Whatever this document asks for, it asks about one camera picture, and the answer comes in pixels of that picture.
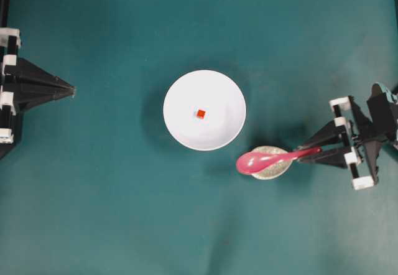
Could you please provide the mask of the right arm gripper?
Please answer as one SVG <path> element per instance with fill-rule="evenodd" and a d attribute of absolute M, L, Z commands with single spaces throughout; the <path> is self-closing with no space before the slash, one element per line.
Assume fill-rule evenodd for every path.
<path fill-rule="evenodd" d="M 339 147 L 298 159 L 300 163 L 331 165 L 348 168 L 355 190 L 378 184 L 377 159 L 381 142 L 376 139 L 373 122 L 365 116 L 352 96 L 329 101 L 335 119 L 327 123 L 296 150 L 343 143 Z"/>

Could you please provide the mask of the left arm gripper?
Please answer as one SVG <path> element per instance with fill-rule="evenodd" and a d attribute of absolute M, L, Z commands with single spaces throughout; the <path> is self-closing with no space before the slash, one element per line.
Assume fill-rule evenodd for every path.
<path fill-rule="evenodd" d="M 21 140 L 21 112 L 75 95 L 71 84 L 17 57 L 20 47 L 20 30 L 2 27 L 1 50 L 6 54 L 1 54 L 1 159 Z"/>

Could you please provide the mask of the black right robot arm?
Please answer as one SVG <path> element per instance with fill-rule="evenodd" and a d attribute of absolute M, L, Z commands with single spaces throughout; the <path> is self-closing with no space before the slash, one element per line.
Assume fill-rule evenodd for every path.
<path fill-rule="evenodd" d="M 329 101 L 335 116 L 297 149 L 313 154 L 299 162 L 348 169 L 355 190 L 378 184 L 377 159 L 383 145 L 397 147 L 397 95 L 381 83 L 374 83 L 367 100 L 370 117 L 355 103 L 353 96 Z"/>

